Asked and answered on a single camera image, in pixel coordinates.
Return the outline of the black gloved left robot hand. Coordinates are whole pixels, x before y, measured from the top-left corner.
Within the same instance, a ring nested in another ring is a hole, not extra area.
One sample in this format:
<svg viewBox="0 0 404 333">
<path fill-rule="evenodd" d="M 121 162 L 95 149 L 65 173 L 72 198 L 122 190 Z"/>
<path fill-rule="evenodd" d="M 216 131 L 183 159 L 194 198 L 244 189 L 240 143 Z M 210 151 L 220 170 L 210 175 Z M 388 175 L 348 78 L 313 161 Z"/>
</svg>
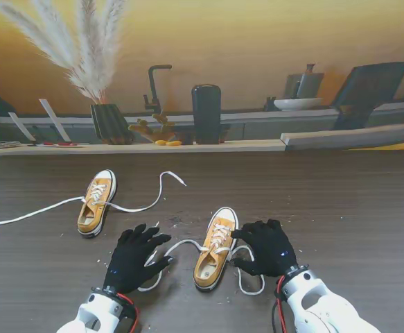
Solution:
<svg viewBox="0 0 404 333">
<path fill-rule="evenodd" d="M 112 253 L 103 288 L 127 294 L 161 273 L 173 261 L 171 256 L 164 256 L 149 266 L 146 261 L 158 246 L 170 240 L 171 236 L 161 234 L 158 227 L 147 228 L 144 223 L 125 230 Z"/>
</svg>

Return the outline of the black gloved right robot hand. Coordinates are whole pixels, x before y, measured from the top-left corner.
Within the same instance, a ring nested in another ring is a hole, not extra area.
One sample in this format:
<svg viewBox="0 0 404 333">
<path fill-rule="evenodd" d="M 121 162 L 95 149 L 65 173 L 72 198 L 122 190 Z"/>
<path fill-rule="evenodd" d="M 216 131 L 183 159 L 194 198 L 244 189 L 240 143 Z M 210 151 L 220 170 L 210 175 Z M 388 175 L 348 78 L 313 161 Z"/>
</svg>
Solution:
<svg viewBox="0 0 404 333">
<path fill-rule="evenodd" d="M 232 264 L 250 275 L 279 277 L 298 265 L 295 251 L 280 221 L 246 223 L 231 233 L 233 239 L 241 239 L 252 249 L 254 260 L 234 258 Z"/>
</svg>

